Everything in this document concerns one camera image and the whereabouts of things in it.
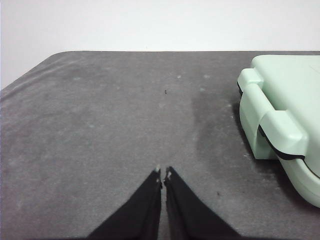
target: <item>table surface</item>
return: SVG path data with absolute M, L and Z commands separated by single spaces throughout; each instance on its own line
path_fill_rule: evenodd
M 157 164 L 242 235 L 318 239 L 320 208 L 279 161 L 254 159 L 241 129 L 236 81 L 262 54 L 320 52 L 62 52 L 7 86 L 2 239 L 84 237 Z

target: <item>mint green case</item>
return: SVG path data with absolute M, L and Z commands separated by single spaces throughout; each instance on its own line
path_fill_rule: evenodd
M 279 159 L 320 207 L 320 56 L 260 55 L 237 80 L 240 120 L 256 159 Z

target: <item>white wall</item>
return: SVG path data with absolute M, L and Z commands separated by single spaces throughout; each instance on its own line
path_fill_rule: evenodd
M 2 0 L 1 88 L 72 50 L 320 50 L 320 0 Z

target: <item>case lid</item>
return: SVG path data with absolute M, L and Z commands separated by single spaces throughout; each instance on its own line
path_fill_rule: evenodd
M 257 56 L 238 85 L 242 126 L 250 129 L 244 129 L 247 137 L 253 133 L 248 140 L 255 156 L 260 128 L 277 155 L 304 159 L 320 176 L 320 56 Z

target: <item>gray tablecloth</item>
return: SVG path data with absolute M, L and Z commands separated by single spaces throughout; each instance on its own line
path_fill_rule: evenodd
M 75 51 L 44 60 L 1 92 L 1 239 L 86 236 L 157 164 L 175 167 L 242 235 L 318 239 L 320 209 L 277 160 L 255 160 L 241 130 L 237 77 L 269 53 Z M 165 199 L 163 189 L 161 240 Z

